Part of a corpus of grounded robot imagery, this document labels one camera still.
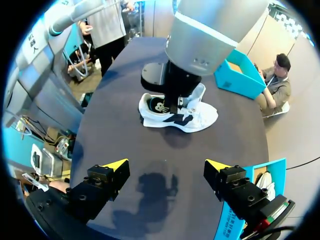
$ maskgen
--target blue box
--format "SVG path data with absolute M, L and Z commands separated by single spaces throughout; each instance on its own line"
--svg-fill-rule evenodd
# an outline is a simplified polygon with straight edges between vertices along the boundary
M 242 71 L 233 70 L 228 62 L 238 65 Z M 256 97 L 266 88 L 251 60 L 242 52 L 233 50 L 214 73 L 216 85 L 220 89 L 234 92 L 250 99 Z
M 246 177 L 253 183 L 255 169 L 266 167 L 274 182 L 275 196 L 285 192 L 287 161 L 285 158 L 255 166 L 243 167 Z M 229 205 L 224 202 L 214 240 L 238 240 L 245 226 L 245 221 L 237 218 Z

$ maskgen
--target white shirt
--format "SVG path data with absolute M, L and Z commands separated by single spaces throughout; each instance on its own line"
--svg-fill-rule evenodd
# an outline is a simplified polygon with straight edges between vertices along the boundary
M 119 0 L 109 0 L 106 4 L 108 7 L 87 18 L 88 24 L 93 27 L 90 34 L 95 48 L 111 43 L 126 35 Z

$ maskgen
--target person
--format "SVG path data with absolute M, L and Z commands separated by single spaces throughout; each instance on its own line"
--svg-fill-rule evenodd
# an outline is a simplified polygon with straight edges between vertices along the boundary
M 93 66 L 93 60 L 91 58 L 92 52 L 91 52 L 90 44 L 87 42 L 84 42 L 80 45 L 80 48 L 82 50 L 82 53 L 83 53 L 85 60 L 82 60 L 80 49 L 78 47 L 73 53 L 70 54 L 69 58 L 72 61 L 73 65 L 68 60 L 68 69 L 67 69 L 67 73 L 70 75 L 70 77 L 72 77 L 77 82 L 82 81 L 84 79 L 84 77 L 81 76 L 75 68 L 77 68 L 81 73 L 84 74 L 85 73 L 85 69 L 84 69 L 85 63 L 87 65 L 88 72 L 91 70 L 91 68 Z
M 123 4 L 130 11 L 135 9 L 134 4 L 129 0 L 121 0 L 117 3 L 111 3 L 110 6 L 87 18 L 87 23 L 80 21 L 79 27 L 82 35 L 91 35 L 95 54 L 101 64 L 102 77 L 112 64 L 113 60 L 125 48 L 126 30 L 121 15 Z
M 284 54 L 278 54 L 274 66 L 258 71 L 264 79 L 266 88 L 255 99 L 260 105 L 262 115 L 270 116 L 282 112 L 282 106 L 291 95 L 291 85 L 288 77 L 291 64 L 289 58 Z
M 49 187 L 60 190 L 63 193 L 67 193 L 66 189 L 70 188 L 70 183 L 62 180 L 54 180 L 49 183 Z

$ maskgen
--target sneaker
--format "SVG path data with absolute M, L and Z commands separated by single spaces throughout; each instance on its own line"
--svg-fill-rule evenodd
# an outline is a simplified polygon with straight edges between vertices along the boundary
M 139 102 L 141 123 L 149 128 L 176 127 L 185 133 L 194 133 L 210 127 L 218 118 L 217 110 L 200 101 L 200 96 L 189 99 L 186 106 L 170 113 L 164 106 L 164 95 L 145 93 Z

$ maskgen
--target dark gray table surface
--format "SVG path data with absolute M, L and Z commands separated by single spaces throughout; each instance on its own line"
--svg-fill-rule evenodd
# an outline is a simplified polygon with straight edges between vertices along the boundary
M 95 164 L 128 158 L 130 178 L 88 226 L 125 240 L 212 240 L 223 204 L 203 177 L 205 159 L 231 166 L 268 162 L 264 123 L 254 101 L 218 89 L 208 76 L 203 101 L 219 114 L 211 127 L 195 133 L 144 127 L 137 111 L 147 92 L 141 72 L 147 63 L 168 60 L 165 41 L 135 38 L 103 77 L 76 137 L 71 186 Z

